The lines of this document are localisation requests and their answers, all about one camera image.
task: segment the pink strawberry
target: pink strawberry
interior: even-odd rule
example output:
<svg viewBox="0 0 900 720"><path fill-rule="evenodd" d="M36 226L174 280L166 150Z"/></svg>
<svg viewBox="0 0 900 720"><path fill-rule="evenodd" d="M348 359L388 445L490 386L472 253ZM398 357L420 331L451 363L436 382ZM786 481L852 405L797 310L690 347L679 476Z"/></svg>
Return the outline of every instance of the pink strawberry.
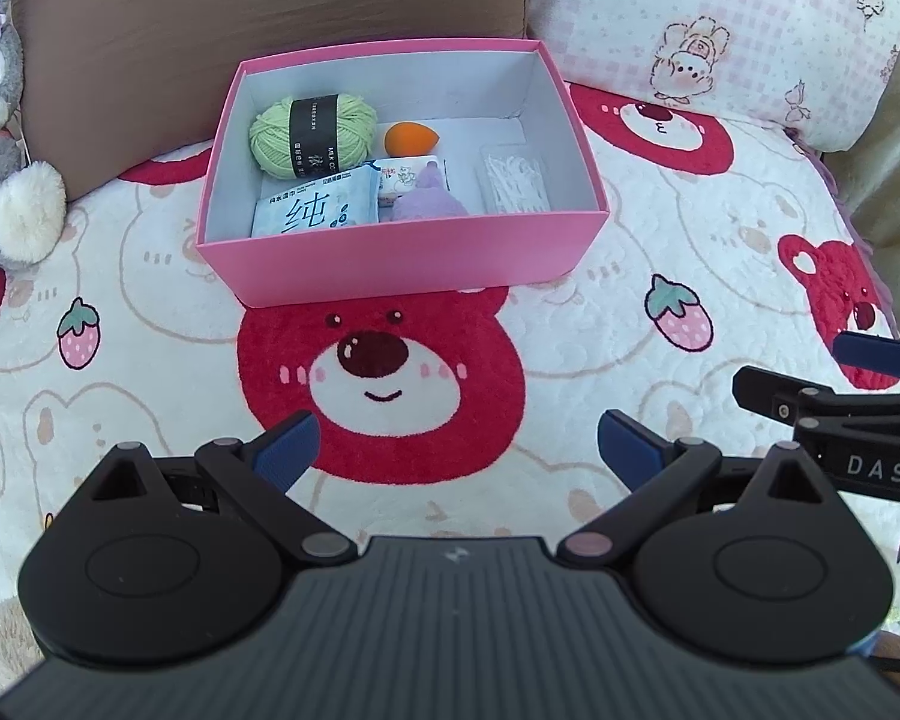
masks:
<svg viewBox="0 0 900 720"><path fill-rule="evenodd" d="M713 343L710 314L687 285L654 274L643 306L663 337L677 349L701 352Z"/></svg>
<svg viewBox="0 0 900 720"><path fill-rule="evenodd" d="M88 306L81 298L74 300L70 310L60 319L56 340L60 357L67 367L80 370L90 365L100 348L100 315L97 309Z"/></svg>

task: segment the white pillow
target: white pillow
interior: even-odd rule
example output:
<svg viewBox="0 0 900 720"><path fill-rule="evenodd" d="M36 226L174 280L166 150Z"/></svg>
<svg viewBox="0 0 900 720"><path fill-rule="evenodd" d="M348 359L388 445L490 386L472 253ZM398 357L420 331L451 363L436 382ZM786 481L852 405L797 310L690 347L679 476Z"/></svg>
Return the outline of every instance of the white pillow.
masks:
<svg viewBox="0 0 900 720"><path fill-rule="evenodd" d="M568 81L843 151L890 78L900 0L530 0L530 32Z"/></svg>

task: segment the purple fluffy object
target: purple fluffy object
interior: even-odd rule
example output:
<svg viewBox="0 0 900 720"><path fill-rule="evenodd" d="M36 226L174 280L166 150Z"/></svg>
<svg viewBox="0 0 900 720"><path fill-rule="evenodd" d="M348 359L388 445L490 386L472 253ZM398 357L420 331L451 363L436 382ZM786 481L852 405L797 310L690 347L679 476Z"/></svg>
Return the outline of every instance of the purple fluffy object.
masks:
<svg viewBox="0 0 900 720"><path fill-rule="evenodd" d="M465 217L466 208L453 197L443 183L443 175L436 162L428 162L416 177L416 189L394 202L394 221L420 218Z"/></svg>

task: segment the pink box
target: pink box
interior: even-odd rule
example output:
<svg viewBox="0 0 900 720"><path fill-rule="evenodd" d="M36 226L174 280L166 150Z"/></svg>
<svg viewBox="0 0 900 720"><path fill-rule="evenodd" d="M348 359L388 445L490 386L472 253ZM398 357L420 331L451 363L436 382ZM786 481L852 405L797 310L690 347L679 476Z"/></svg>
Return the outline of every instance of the pink box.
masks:
<svg viewBox="0 0 900 720"><path fill-rule="evenodd" d="M250 238L258 199L277 191L247 132L285 97L350 93L381 122L440 135L454 196L472 215ZM547 213L487 213L481 149L518 143L543 165ZM252 308L551 281L586 253L610 210L557 68L532 40L450 38L324 47L244 62L230 86L200 196L197 250Z"/></svg>

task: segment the orange makeup sponge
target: orange makeup sponge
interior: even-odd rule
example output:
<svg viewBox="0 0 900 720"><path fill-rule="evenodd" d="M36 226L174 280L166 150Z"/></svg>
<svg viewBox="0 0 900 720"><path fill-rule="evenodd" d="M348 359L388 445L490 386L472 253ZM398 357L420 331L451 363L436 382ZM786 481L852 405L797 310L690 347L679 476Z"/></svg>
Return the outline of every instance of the orange makeup sponge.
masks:
<svg viewBox="0 0 900 720"><path fill-rule="evenodd" d="M391 157L424 157L434 150L440 136L416 122L400 122L386 131L384 148Z"/></svg>

